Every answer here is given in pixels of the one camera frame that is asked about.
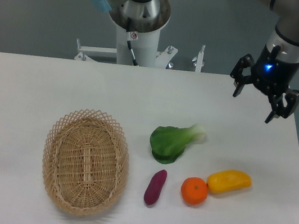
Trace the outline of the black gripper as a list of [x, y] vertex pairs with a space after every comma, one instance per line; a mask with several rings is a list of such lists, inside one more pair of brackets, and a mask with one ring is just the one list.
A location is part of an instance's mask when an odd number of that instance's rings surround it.
[[[244, 76], [244, 69], [251, 68], [251, 74]], [[271, 112], [265, 119], [268, 124], [273, 118], [287, 118], [294, 113], [299, 104], [299, 90], [290, 89], [299, 63], [286, 63], [272, 59], [267, 46], [262, 50], [258, 60], [254, 61], [251, 54], [241, 57], [230, 73], [234, 80], [233, 97], [242, 92], [245, 85], [252, 84], [256, 89], [268, 96]]]

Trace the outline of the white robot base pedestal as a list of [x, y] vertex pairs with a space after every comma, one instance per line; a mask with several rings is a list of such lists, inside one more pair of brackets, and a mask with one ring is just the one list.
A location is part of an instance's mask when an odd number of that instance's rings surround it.
[[154, 67], [160, 31], [170, 19], [168, 0], [90, 0], [116, 26], [116, 59], [121, 65]]

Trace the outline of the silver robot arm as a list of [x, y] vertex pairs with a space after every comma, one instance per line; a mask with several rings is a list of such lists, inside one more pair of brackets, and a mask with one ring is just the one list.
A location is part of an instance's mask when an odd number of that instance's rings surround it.
[[258, 0], [279, 17], [258, 59], [241, 57], [230, 73], [234, 97], [252, 84], [267, 96], [271, 112], [265, 119], [287, 118], [299, 104], [299, 90], [289, 83], [299, 69], [299, 0]]

